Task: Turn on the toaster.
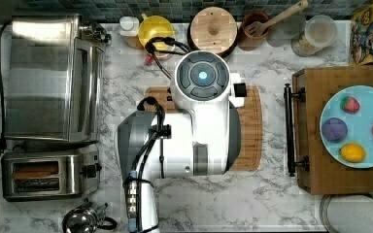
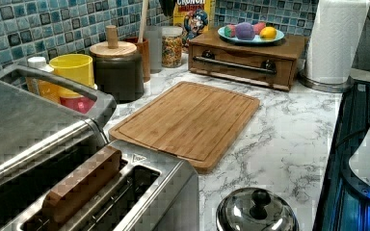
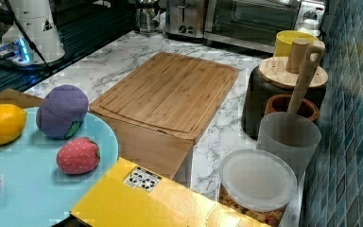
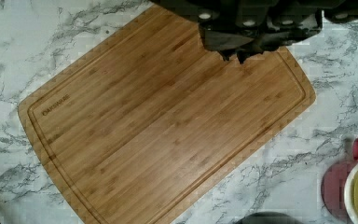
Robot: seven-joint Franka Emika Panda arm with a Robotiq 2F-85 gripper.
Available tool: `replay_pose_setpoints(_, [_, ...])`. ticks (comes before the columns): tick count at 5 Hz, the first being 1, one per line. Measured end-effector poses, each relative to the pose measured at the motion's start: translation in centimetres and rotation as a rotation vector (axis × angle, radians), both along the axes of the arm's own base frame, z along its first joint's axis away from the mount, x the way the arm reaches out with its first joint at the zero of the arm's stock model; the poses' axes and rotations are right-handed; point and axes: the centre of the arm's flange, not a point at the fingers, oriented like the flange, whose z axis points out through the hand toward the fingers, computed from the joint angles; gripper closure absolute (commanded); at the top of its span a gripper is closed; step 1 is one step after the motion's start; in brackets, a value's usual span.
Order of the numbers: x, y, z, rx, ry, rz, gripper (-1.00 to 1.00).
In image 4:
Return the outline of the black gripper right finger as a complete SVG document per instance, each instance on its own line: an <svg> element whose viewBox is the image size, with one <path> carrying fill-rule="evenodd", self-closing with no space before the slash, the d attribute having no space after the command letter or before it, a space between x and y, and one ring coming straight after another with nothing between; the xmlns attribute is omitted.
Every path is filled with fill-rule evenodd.
<svg viewBox="0 0 358 224"><path fill-rule="evenodd" d="M319 34L322 28L321 18L306 18L297 27L268 31L259 35L252 42L238 47L236 49L238 61L243 64L248 58L256 54L274 51L279 47L291 46Z"/></svg>

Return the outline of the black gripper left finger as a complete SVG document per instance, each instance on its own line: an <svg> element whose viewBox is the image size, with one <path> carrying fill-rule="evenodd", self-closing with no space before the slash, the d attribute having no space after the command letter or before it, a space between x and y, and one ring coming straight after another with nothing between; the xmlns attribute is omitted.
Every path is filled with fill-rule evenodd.
<svg viewBox="0 0 358 224"><path fill-rule="evenodd" d="M255 35L252 31L211 24L200 24L199 31L203 47L219 53L224 61L236 55L239 62L245 62L255 55L252 46Z"/></svg>

